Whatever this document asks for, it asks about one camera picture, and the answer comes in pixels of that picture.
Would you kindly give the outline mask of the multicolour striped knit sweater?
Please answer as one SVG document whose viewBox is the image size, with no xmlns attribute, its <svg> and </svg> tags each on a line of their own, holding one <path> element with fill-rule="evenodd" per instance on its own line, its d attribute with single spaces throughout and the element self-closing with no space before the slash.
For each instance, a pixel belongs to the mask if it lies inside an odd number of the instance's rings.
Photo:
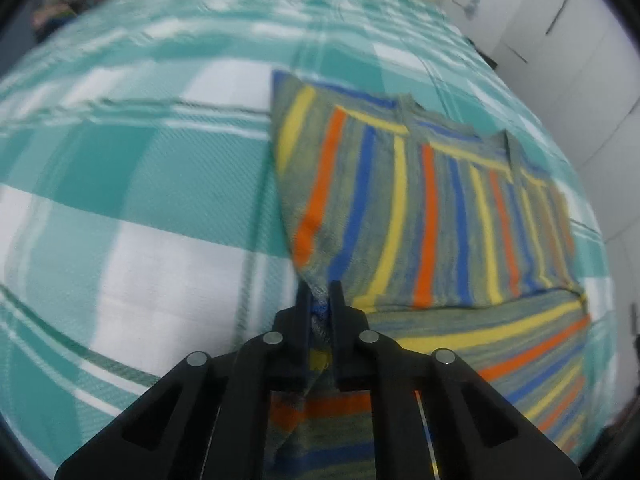
<svg viewBox="0 0 640 480">
<path fill-rule="evenodd" d="M 570 457 L 585 431 L 586 294 L 564 197 L 518 139 L 408 94 L 271 83 L 292 263 L 408 350 L 457 352 Z"/>
</svg>

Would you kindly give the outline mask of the teal white plaid bedspread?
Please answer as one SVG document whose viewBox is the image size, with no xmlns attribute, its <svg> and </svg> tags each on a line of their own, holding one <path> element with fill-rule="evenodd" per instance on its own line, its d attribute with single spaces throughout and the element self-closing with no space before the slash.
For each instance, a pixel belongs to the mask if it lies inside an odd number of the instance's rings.
<svg viewBox="0 0 640 480">
<path fill-rule="evenodd" d="M 506 130 L 566 201 L 586 424 L 613 414 L 602 234 L 540 119 L 420 0 L 107 0 L 1 81 L 1 415 L 47 477 L 189 353 L 268 330 L 300 279 L 271 83 L 287 72 Z"/>
</svg>

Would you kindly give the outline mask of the dark bedside table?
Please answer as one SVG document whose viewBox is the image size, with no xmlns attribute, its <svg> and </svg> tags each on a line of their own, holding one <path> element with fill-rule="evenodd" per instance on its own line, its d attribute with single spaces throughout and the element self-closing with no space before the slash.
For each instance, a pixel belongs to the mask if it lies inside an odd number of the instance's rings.
<svg viewBox="0 0 640 480">
<path fill-rule="evenodd" d="M 493 58 L 491 58 L 488 54 L 484 53 L 479 48 L 476 48 L 475 51 L 492 70 L 497 69 L 498 63 Z"/>
</svg>

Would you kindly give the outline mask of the wall socket with blue item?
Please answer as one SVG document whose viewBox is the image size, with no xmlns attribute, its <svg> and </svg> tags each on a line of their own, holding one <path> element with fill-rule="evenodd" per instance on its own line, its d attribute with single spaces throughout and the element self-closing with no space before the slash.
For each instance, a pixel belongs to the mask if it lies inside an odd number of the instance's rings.
<svg viewBox="0 0 640 480">
<path fill-rule="evenodd" d="M 468 20 L 475 18 L 478 7 L 480 6 L 480 0 L 451 0 L 451 2 L 462 10 Z"/>
</svg>

